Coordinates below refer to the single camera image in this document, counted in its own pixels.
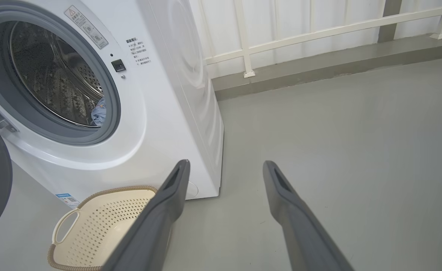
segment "blue cloth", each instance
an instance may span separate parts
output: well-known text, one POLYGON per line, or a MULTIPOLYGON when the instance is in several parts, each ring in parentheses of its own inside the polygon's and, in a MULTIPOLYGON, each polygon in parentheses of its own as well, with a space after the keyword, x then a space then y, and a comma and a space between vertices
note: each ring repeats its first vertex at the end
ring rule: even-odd
POLYGON ((107 115, 107 108, 105 107, 105 98, 99 100, 90 116, 92 117, 92 125, 102 126, 107 115))

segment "stainless steel drum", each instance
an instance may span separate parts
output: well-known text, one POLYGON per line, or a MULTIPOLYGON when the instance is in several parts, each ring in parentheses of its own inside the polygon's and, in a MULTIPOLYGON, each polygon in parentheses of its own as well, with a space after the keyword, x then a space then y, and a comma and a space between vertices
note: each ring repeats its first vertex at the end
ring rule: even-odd
POLYGON ((96 127, 91 113, 103 97, 102 86, 69 44, 40 26, 17 22, 9 55, 24 87, 45 108, 76 125, 96 127))

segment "concrete ledge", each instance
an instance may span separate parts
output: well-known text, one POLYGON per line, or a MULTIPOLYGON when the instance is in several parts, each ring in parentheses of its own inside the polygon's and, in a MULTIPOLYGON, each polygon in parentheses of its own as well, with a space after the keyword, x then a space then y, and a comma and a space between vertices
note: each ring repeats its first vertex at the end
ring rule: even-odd
POLYGON ((442 40, 423 35, 324 53, 213 79, 218 100, 272 89, 442 58, 442 40))

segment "gray floor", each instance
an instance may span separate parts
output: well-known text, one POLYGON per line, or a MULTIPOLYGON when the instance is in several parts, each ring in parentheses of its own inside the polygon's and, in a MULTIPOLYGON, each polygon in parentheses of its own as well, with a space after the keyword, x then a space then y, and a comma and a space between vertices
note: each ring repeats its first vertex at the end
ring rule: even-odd
MULTIPOLYGON (((165 271, 290 270, 262 181, 274 160, 358 270, 442 270, 442 60, 220 102, 221 195, 186 202, 165 271)), ((14 165, 0 271, 48 270, 69 207, 14 165)))

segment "basket handle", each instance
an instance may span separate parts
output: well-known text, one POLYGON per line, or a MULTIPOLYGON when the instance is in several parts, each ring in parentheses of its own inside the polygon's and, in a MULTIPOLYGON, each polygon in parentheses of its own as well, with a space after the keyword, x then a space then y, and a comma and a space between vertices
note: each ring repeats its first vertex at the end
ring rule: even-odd
POLYGON ((55 225, 55 228, 54 228, 54 233, 52 233, 52 244, 58 245, 61 242, 64 242, 64 239, 66 238, 67 235, 69 235, 70 231, 73 228, 73 225, 75 225, 75 223, 77 222, 77 220, 80 217, 80 212, 79 211, 80 211, 79 208, 75 208, 72 211, 69 211, 68 213, 64 214, 64 216, 62 216, 62 218, 57 222, 57 225, 55 225), (77 218, 75 218, 74 222, 72 223, 72 226, 69 228, 69 230, 64 235, 62 240, 60 242, 57 242, 57 234, 59 233, 59 228, 61 227, 62 223, 73 213, 77 213, 77 218))

